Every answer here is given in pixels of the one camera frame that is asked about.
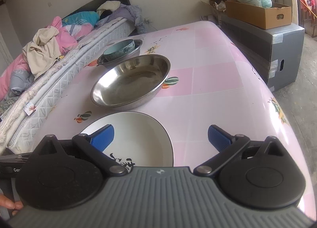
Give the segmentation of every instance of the large gray box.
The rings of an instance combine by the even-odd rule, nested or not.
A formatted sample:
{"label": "large gray box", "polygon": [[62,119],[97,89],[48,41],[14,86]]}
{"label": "large gray box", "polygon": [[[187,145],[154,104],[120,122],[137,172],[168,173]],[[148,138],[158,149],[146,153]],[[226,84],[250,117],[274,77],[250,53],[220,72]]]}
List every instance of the large gray box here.
{"label": "large gray box", "polygon": [[304,43],[303,27],[292,23],[263,30],[224,15],[222,30],[250,61],[271,91],[296,80]]}

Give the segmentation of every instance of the gray ribbed surface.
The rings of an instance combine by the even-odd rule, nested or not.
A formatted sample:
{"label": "gray ribbed surface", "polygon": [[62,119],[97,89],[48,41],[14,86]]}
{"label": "gray ribbed surface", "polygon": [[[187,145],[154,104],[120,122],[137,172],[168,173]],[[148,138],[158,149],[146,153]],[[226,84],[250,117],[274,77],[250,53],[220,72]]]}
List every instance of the gray ribbed surface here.
{"label": "gray ribbed surface", "polygon": [[222,195],[212,179],[196,177],[186,167],[162,169],[136,167],[110,178],[97,197],[81,206],[55,212],[25,207],[9,223],[14,228],[300,228],[313,223],[296,207],[275,212],[243,208]]}

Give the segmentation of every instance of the teal bowl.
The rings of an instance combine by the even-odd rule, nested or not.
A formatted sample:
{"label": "teal bowl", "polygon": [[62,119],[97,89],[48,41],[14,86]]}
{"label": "teal bowl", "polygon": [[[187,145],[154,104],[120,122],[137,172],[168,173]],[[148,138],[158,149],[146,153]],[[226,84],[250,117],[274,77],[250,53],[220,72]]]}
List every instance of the teal bowl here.
{"label": "teal bowl", "polygon": [[105,59],[112,61],[126,53],[129,53],[131,50],[134,50],[134,47],[135,43],[133,39],[123,40],[106,49],[103,55]]}

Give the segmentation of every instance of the bowl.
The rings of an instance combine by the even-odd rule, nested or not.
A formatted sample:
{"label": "bowl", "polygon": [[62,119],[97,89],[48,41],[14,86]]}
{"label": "bowl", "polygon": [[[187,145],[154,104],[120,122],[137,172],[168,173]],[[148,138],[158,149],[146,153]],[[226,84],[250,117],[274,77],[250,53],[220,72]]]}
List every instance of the bowl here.
{"label": "bowl", "polygon": [[130,52],[134,48],[135,48],[134,40],[126,39],[107,48],[104,51],[103,55],[105,59],[107,59],[108,61],[111,61],[113,59],[120,57],[121,55],[124,55]]}
{"label": "bowl", "polygon": [[119,112],[105,116],[85,128],[88,135],[111,124],[113,141],[103,151],[118,163],[136,166],[173,166],[173,148],[164,127],[153,117],[138,112]]}
{"label": "bowl", "polygon": [[97,106],[116,110],[138,107],[159,92],[170,68],[170,61],[156,54],[125,60],[94,84],[91,101]]}
{"label": "bowl", "polygon": [[98,58],[97,64],[100,65],[100,66],[105,66],[105,67],[107,67],[108,64],[113,63],[113,62],[115,62],[115,61],[118,61],[118,60],[120,60],[120,59],[122,59],[122,58],[124,58],[124,57],[132,58],[132,57],[139,56],[139,55],[140,55],[140,49],[141,49],[142,43],[143,43],[142,40],[140,40],[140,39],[135,39],[135,40],[134,40],[135,47],[134,47],[133,50],[131,50],[130,52],[125,53],[125,54],[119,56],[118,58],[115,58],[115,59],[113,59],[113,60],[110,60],[110,61],[108,61],[108,60],[105,58],[105,55],[102,54],[102,55]]}

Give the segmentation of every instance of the door frame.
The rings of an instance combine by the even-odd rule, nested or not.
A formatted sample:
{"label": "door frame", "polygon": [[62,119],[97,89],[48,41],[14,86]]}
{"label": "door frame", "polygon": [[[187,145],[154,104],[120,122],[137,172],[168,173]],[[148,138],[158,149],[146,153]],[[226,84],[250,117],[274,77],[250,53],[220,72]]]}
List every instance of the door frame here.
{"label": "door frame", "polygon": [[7,48],[6,43],[4,42],[4,39],[2,37],[1,32],[0,32],[0,52],[4,56],[4,60],[7,62],[8,66],[9,66],[10,63],[13,62],[13,58],[9,52],[9,49]]}

